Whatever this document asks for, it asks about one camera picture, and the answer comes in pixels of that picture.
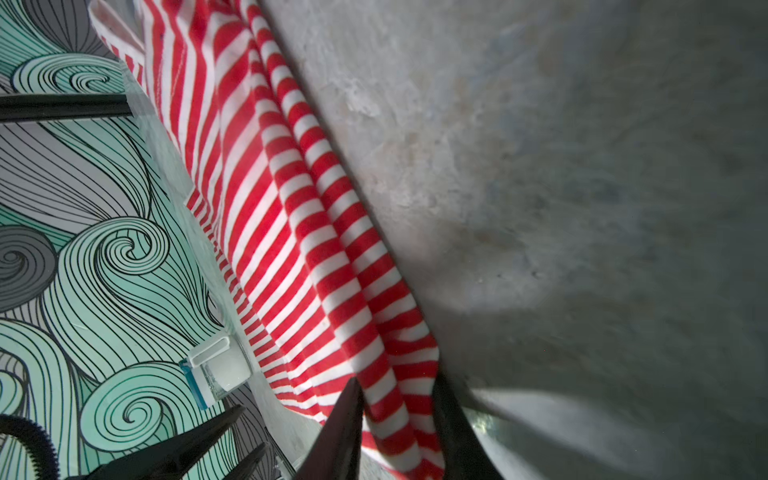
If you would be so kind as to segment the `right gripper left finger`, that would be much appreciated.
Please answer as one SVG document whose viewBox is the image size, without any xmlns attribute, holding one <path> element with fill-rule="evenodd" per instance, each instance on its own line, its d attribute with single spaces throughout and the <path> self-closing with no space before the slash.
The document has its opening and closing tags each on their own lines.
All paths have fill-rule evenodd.
<svg viewBox="0 0 768 480">
<path fill-rule="evenodd" d="M 356 378 L 346 384 L 295 479 L 357 480 L 364 398 Z"/>
</svg>

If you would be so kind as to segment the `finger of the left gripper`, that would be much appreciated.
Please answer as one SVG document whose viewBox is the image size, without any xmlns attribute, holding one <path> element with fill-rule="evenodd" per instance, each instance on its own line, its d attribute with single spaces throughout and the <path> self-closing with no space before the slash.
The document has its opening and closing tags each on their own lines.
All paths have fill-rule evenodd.
<svg viewBox="0 0 768 480">
<path fill-rule="evenodd" d="M 233 406 L 190 431 L 101 465 L 84 479 L 182 479 L 243 412 Z"/>
<path fill-rule="evenodd" d="M 248 480 L 267 452 L 267 444 L 262 443 L 245 456 L 223 480 Z"/>
</svg>

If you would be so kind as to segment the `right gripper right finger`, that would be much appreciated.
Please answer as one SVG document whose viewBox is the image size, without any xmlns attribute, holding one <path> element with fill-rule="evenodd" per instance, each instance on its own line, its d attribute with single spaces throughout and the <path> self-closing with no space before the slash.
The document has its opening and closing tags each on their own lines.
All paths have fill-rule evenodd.
<svg viewBox="0 0 768 480">
<path fill-rule="evenodd" d="M 444 479 L 502 480 L 442 372 L 433 387 L 434 421 L 445 460 Z"/>
</svg>

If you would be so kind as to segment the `red white striped tank top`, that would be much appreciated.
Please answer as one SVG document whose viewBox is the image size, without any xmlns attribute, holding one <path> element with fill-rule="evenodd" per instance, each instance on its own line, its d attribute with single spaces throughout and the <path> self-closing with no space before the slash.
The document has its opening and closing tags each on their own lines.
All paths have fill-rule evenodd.
<svg viewBox="0 0 768 480">
<path fill-rule="evenodd" d="M 439 348 L 255 1 L 89 5 L 177 149 L 277 400 L 325 423 L 350 380 L 362 449 L 403 479 L 446 464 Z"/>
</svg>

